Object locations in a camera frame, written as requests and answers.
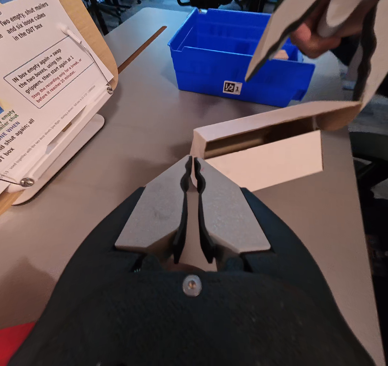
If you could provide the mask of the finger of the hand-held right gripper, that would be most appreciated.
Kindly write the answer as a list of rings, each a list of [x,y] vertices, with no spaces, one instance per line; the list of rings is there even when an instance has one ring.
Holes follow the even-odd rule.
[[[266,61],[274,57],[290,33],[314,10],[317,2],[318,0],[279,0],[249,63],[245,82],[249,82]]]
[[[388,0],[379,0],[366,14],[359,48],[360,62],[353,101],[363,109],[377,92],[388,72]]]

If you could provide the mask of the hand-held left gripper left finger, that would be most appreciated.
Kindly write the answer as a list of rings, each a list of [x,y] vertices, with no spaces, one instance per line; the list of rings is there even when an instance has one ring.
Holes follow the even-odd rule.
[[[153,254],[177,264],[186,242],[187,191],[192,156],[186,155],[145,187],[122,229],[115,247]]]

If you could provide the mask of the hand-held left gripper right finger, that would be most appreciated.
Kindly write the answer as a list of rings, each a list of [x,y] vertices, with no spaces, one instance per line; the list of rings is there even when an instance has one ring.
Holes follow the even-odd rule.
[[[271,246],[242,189],[205,160],[194,158],[198,223],[202,252],[208,263],[269,251]]]

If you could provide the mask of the white cardboard box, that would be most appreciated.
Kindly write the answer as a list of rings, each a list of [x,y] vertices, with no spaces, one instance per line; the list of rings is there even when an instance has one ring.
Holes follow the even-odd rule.
[[[193,157],[257,191],[324,169],[323,132],[347,126],[360,101],[316,101],[194,129]]]

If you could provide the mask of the blue plastic bin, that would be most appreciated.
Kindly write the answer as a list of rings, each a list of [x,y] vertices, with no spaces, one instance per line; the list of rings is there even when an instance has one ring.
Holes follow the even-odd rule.
[[[274,107],[301,101],[315,64],[288,39],[288,59],[268,60],[249,81],[245,74],[270,14],[195,8],[168,42],[180,90]]]

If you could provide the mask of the person's right hand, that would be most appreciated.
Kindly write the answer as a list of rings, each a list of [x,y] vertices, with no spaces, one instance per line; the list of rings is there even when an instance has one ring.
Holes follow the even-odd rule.
[[[341,37],[321,37],[316,31],[316,20],[305,20],[296,30],[291,32],[289,38],[300,52],[310,59],[316,59],[329,50],[336,49]]]

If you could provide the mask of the dark chair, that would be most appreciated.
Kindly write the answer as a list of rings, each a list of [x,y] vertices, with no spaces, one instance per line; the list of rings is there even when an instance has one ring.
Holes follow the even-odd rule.
[[[352,156],[369,162],[356,170],[360,199],[372,200],[372,188],[388,178],[388,136],[372,132],[349,132]]]

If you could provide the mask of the red flat object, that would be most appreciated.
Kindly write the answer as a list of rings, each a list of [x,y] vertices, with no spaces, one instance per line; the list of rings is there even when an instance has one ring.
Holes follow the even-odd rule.
[[[20,324],[0,330],[0,365],[6,366],[30,334],[36,322]]]

